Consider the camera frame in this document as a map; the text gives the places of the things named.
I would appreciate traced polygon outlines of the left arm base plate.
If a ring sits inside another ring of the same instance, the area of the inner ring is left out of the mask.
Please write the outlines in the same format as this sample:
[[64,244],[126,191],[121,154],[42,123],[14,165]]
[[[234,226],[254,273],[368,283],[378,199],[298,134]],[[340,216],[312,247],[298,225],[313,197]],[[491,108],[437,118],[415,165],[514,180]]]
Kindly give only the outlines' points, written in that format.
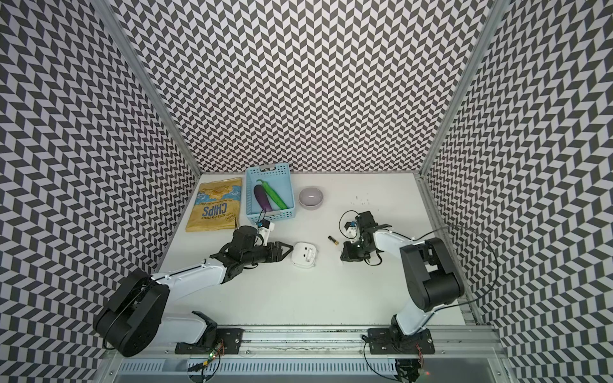
[[174,353],[196,355],[218,350],[222,355],[235,355],[239,354],[243,336],[244,329],[238,327],[206,330],[196,343],[177,343]]

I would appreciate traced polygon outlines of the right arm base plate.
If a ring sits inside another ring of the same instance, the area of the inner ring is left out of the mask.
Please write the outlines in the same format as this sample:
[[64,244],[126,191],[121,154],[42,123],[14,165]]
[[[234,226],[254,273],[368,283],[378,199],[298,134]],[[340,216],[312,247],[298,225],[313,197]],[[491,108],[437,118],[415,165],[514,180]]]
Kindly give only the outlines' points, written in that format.
[[414,335],[394,335],[389,328],[370,328],[366,340],[373,355],[431,355],[435,354],[434,340],[429,330]]

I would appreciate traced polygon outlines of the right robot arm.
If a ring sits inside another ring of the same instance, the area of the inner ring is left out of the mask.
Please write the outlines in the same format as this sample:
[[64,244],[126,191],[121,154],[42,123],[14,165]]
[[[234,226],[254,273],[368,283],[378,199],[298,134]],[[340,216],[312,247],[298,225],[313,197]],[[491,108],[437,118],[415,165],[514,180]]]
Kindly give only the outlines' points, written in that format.
[[400,339],[423,331],[438,311],[453,306],[465,294],[461,273],[442,239],[405,236],[389,224],[379,224],[371,212],[356,213],[353,220],[339,220],[346,238],[340,259],[371,264],[376,255],[392,255],[401,261],[410,300],[392,317],[390,333]]

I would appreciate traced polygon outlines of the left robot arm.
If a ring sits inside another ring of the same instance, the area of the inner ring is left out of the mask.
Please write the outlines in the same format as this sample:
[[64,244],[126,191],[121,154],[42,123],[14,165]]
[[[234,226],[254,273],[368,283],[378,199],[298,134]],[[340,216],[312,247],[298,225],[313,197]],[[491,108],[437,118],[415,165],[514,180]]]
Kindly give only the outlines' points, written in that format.
[[164,343],[176,344],[176,351],[185,354],[211,352],[220,343],[217,323],[200,311],[169,314],[166,306],[230,282],[245,267],[279,263],[293,249],[290,244],[269,241],[254,227],[241,226],[233,231],[231,242],[195,266],[156,274],[132,271],[95,315],[93,329],[105,346],[124,357]]

